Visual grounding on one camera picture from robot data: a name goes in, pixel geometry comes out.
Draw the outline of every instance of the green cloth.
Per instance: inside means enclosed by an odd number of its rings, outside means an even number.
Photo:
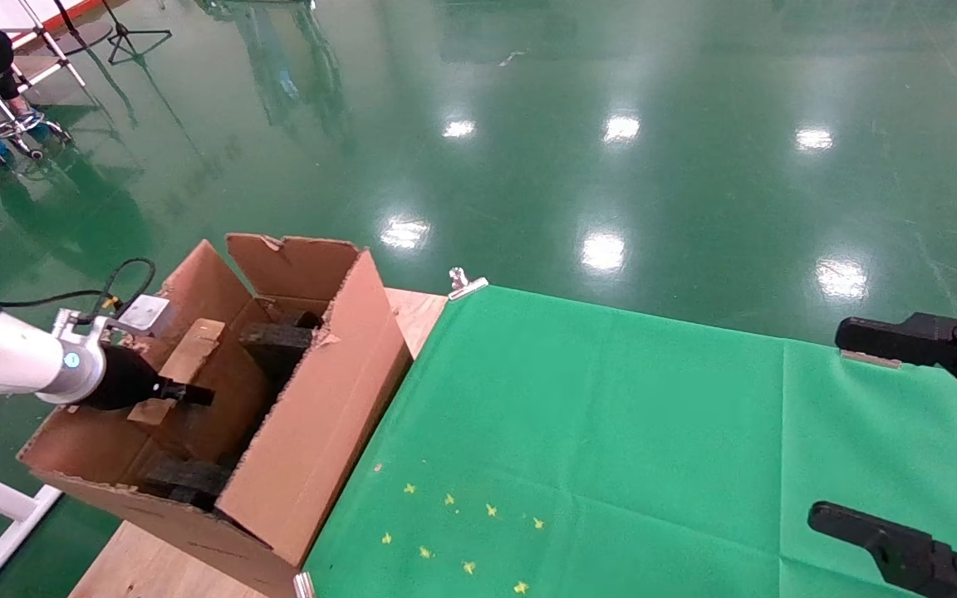
[[[445,309],[305,568],[320,598],[519,582],[556,598],[901,595],[865,550],[809,529],[817,500],[957,549],[952,375],[490,287]]]

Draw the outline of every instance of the black cable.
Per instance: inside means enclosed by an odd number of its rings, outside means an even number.
[[[128,307],[131,307],[132,303],[147,291],[147,288],[150,287],[150,283],[153,282],[153,277],[157,273],[156,266],[145,257],[131,257],[129,260],[124,260],[113,270],[109,279],[106,279],[106,286],[102,287],[102,292],[99,292],[98,299],[96,299],[95,306],[91,308],[90,313],[83,314],[76,318],[77,325],[88,325],[88,323],[95,321],[95,318],[102,313],[103,307],[106,306],[106,300],[113,298],[113,294],[111,294],[110,290],[113,288],[113,283],[117,282],[117,277],[120,275],[121,270],[125,269],[129,264],[135,264],[136,262],[147,265],[147,277],[145,277],[143,284],[140,284],[140,287],[138,287],[137,291],[134,292],[128,300],[119,304],[116,313],[122,314],[128,311]]]
[[[101,294],[102,291],[95,291],[94,288],[87,288],[84,289],[84,291],[63,292],[61,295],[54,295],[53,297],[47,297],[45,299],[34,299],[32,301],[0,301],[0,311],[5,309],[5,307],[45,306],[45,304],[53,303],[54,301],[64,301],[65,299],[72,299],[73,297],[87,297],[90,295],[101,296]]]
[[[147,277],[143,281],[143,284],[140,284],[137,291],[134,292],[132,296],[126,301],[121,301],[117,296],[113,295],[111,289],[113,289],[113,284],[117,281],[117,276],[120,275],[121,270],[125,269],[129,264],[134,264],[134,262],[141,262],[141,264],[147,265]],[[136,299],[140,298],[141,295],[147,291],[147,288],[150,287],[150,283],[153,282],[153,277],[157,272],[156,266],[150,260],[147,260],[145,257],[133,257],[130,260],[124,260],[113,270],[113,273],[110,274],[109,279],[106,279],[106,284],[102,287],[102,291],[95,291],[95,289],[87,288],[83,291],[72,291],[72,292],[63,292],[61,295],[54,295],[52,297],[47,297],[45,299],[34,299],[31,301],[0,301],[0,311],[7,309],[7,307],[35,307],[43,306],[46,303],[53,303],[54,301],[63,301],[65,299],[72,299],[75,297],[89,297],[97,296],[95,306],[92,307],[90,313],[83,314],[80,317],[76,318],[76,323],[80,325],[90,325],[91,322],[95,321],[95,318],[102,313],[108,306],[114,307],[115,314],[122,314],[125,311],[128,311],[128,307],[132,306],[132,303]]]

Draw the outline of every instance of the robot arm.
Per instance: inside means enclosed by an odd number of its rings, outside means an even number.
[[[167,311],[166,301],[144,298],[147,304],[159,303],[157,314]],[[160,377],[131,349],[107,343],[111,328],[150,332],[156,318],[146,317],[149,310],[143,314],[145,329],[125,323],[129,311],[119,319],[94,318],[86,334],[76,333],[78,311],[59,311],[52,332],[0,311],[0,395],[35,393],[48,404],[83,404],[103,411],[155,397],[210,404],[212,391]]]

